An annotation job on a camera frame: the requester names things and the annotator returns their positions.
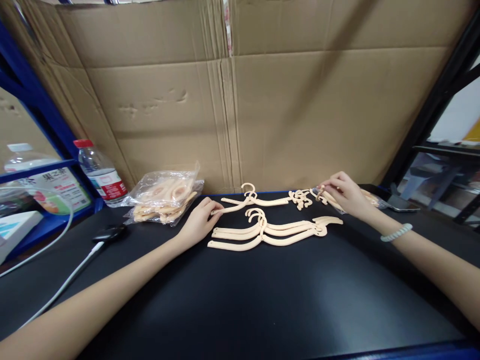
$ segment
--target hand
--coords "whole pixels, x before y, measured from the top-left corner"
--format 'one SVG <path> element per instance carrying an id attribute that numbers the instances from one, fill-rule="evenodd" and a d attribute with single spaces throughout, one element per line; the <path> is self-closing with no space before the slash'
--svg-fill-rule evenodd
<path id="1" fill-rule="evenodd" d="M 212 231 L 217 221 L 222 216 L 222 212 L 217 212 L 209 220 L 210 212 L 220 210 L 224 207 L 209 197 L 204 198 L 196 208 L 193 209 L 185 225 L 181 228 L 175 238 L 181 242 L 185 249 L 191 248 L 200 242 L 207 234 Z"/>
<path id="2" fill-rule="evenodd" d="M 365 221 L 378 209 L 367 200 L 360 187 L 343 171 L 337 172 L 325 180 L 317 188 L 325 186 L 337 203 L 349 214 Z"/>

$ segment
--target black table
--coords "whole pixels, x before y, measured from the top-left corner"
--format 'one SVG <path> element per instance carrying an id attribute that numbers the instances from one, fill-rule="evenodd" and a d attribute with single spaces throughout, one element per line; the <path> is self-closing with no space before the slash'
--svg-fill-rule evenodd
<path id="1" fill-rule="evenodd" d="M 273 224 L 338 216 L 315 202 L 302 211 L 291 203 L 263 209 Z M 91 237 L 123 222 L 126 212 L 102 210 L 0 279 L 0 339 L 50 299 L 89 253 Z M 430 212 L 388 214 L 480 267 L 478 234 Z M 80 359 L 314 359 L 478 340 L 473 326 L 391 244 L 350 215 L 340 217 L 344 225 L 328 225 L 327 236 L 286 247 L 261 243 L 233 252 L 208 248 L 207 237 L 141 289 Z M 130 225 L 129 235 L 101 251 L 57 303 L 164 243 L 185 219 L 174 228 Z M 217 226 L 250 224 L 244 211 L 237 211 L 222 216 Z"/>

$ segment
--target plastic bag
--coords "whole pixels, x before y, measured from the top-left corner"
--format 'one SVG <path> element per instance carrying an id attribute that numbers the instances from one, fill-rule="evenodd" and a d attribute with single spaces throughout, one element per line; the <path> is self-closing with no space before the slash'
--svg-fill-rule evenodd
<path id="1" fill-rule="evenodd" d="M 125 197 L 121 206 L 179 208 L 192 192 L 199 170 L 200 163 L 197 161 L 194 170 L 149 172 Z"/>
<path id="2" fill-rule="evenodd" d="M 312 191 L 318 195 L 320 189 L 314 187 Z M 367 190 L 360 189 L 360 191 L 365 195 L 365 197 L 370 201 L 370 203 L 378 208 L 378 209 L 386 209 L 387 203 L 383 201 L 381 198 L 378 196 L 368 192 Z M 333 198 L 332 195 L 330 195 L 328 192 L 323 191 L 322 194 L 320 195 L 322 202 L 325 204 L 328 202 L 337 212 L 339 212 L 341 215 L 347 214 L 347 212 L 337 203 L 337 201 Z"/>
<path id="3" fill-rule="evenodd" d="M 137 205 L 127 212 L 123 217 L 129 218 L 124 222 L 125 225 L 142 223 L 144 221 L 161 223 L 164 225 L 176 226 L 190 205 L 202 194 L 204 189 L 204 180 L 197 180 L 183 203 L 178 207 L 173 206 L 148 206 Z"/>

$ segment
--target cardboard box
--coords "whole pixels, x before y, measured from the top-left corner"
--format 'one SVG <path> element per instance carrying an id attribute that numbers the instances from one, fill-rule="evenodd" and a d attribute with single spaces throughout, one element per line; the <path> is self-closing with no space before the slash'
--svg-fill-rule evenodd
<path id="1" fill-rule="evenodd" d="M 340 170 L 378 183 L 477 6 L 19 3 L 37 44 L 10 2 L 4 23 L 74 132 L 128 185 L 199 160 L 218 194 L 308 188 Z"/>

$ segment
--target beige plastic hanger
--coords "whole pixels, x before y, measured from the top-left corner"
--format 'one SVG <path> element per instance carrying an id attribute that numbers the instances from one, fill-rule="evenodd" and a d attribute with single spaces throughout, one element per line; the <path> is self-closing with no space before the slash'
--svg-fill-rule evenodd
<path id="1" fill-rule="evenodd" d="M 325 199 L 328 201 L 328 203 L 330 205 L 332 205 L 334 208 L 337 208 L 342 213 L 345 213 L 345 210 L 339 205 L 339 203 L 334 199 L 334 197 L 332 195 L 330 195 L 328 192 L 324 191 L 323 196 L 325 196 Z"/>
<path id="2" fill-rule="evenodd" d="M 375 206 L 376 208 L 379 207 L 379 199 L 377 199 L 375 196 L 373 196 L 371 193 L 369 193 L 367 190 L 360 189 L 360 191 L 365 195 L 368 200 L 370 200 L 371 204 Z"/>
<path id="3" fill-rule="evenodd" d="M 328 224 L 343 224 L 343 221 L 340 220 L 338 217 L 321 216 L 313 219 L 314 222 L 297 221 L 291 224 L 270 225 L 267 223 L 265 213 L 259 208 L 249 209 L 246 211 L 245 215 L 249 216 L 248 222 L 251 222 L 253 217 L 258 217 L 258 224 L 251 226 L 247 229 L 230 229 L 216 227 L 213 231 L 212 237 L 217 239 L 243 241 L 256 236 L 255 239 L 246 244 L 230 244 L 219 241 L 209 241 L 208 247 L 231 251 L 246 251 L 253 249 L 262 241 L 265 241 L 266 243 L 274 246 L 286 246 L 306 239 L 313 235 L 319 237 L 327 235 Z M 270 228 L 270 226 L 282 227 L 284 229 L 273 229 Z M 284 237 L 292 234 L 296 235 L 285 239 L 274 239 L 265 235 L 264 232 L 269 235 L 279 237 Z"/>
<path id="4" fill-rule="evenodd" d="M 288 196 L 294 204 L 297 204 L 296 208 L 298 210 L 302 210 L 303 208 L 308 208 L 313 204 L 313 201 L 307 197 L 307 194 L 311 192 L 311 189 L 297 190 L 295 192 L 289 191 Z"/>
<path id="5" fill-rule="evenodd" d="M 328 205 L 328 201 L 326 198 L 322 196 L 322 193 L 325 191 L 325 185 L 320 186 L 320 190 L 318 190 L 318 194 L 315 194 L 312 189 L 310 189 L 310 194 L 312 194 L 315 197 L 316 201 L 320 201 L 323 205 Z"/>
<path id="6" fill-rule="evenodd" d="M 278 205 L 286 205 L 286 204 L 289 203 L 290 199 L 288 197 L 280 198 L 280 199 L 276 199 L 276 200 L 270 200 L 270 201 L 260 200 L 260 199 L 257 198 L 257 193 L 255 192 L 255 186 L 250 182 L 246 182 L 241 186 L 241 188 L 243 189 L 246 185 L 251 186 L 252 190 L 248 191 L 244 194 L 244 196 L 247 196 L 247 194 L 250 193 L 249 201 L 244 205 L 244 207 L 248 206 L 248 205 L 258 205 L 258 206 L 262 206 L 262 207 L 271 207 L 271 206 L 278 206 Z M 222 197 L 221 201 L 223 201 L 225 203 L 236 204 L 236 205 L 242 205 L 242 204 L 245 203 L 245 201 L 232 200 L 232 199 L 229 199 L 229 198 L 226 198 L 226 197 Z"/>
<path id="7" fill-rule="evenodd" d="M 152 186 L 142 195 L 142 202 L 147 203 L 162 200 L 170 201 L 172 199 L 172 188 L 174 184 L 175 179 L 170 178 L 157 185 Z"/>
<path id="8" fill-rule="evenodd" d="M 240 202 L 238 205 L 236 206 L 232 206 L 232 207 L 226 207 L 226 208 L 223 208 L 223 209 L 220 209 L 220 210 L 214 210 L 210 213 L 210 215 L 215 215 L 216 213 L 232 213 L 234 211 L 237 211 L 237 210 L 240 210 L 240 209 L 243 209 L 244 207 L 246 207 L 247 205 L 249 205 L 249 202 L 252 200 L 252 199 L 257 199 L 257 193 L 255 192 L 255 186 L 253 186 L 251 183 L 249 182 L 246 182 L 244 183 L 241 188 L 243 189 L 246 185 L 250 185 L 252 187 L 253 190 L 251 191 L 247 191 L 245 194 L 243 194 L 243 196 L 245 196 L 245 200 L 243 200 L 242 202 Z"/>

